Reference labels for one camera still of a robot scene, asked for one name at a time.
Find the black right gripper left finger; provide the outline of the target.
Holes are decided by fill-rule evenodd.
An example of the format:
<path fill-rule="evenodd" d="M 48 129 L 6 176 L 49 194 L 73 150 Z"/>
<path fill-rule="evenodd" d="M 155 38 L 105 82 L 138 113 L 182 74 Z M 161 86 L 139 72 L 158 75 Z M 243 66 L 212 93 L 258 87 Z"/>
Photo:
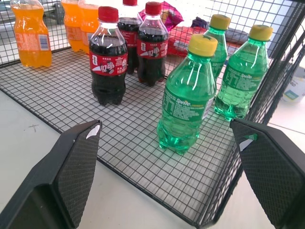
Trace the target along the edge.
<path fill-rule="evenodd" d="M 76 229 L 92 187 L 102 123 L 63 132 L 0 214 L 2 229 Z"/>

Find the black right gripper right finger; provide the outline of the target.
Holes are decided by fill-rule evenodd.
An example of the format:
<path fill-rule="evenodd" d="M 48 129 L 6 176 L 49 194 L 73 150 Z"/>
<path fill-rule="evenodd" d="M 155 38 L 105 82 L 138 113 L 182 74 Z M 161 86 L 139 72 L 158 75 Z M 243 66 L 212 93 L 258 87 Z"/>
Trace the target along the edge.
<path fill-rule="evenodd" d="M 305 154 L 281 130 L 242 119 L 230 122 L 242 167 L 276 229 L 305 227 Z"/>

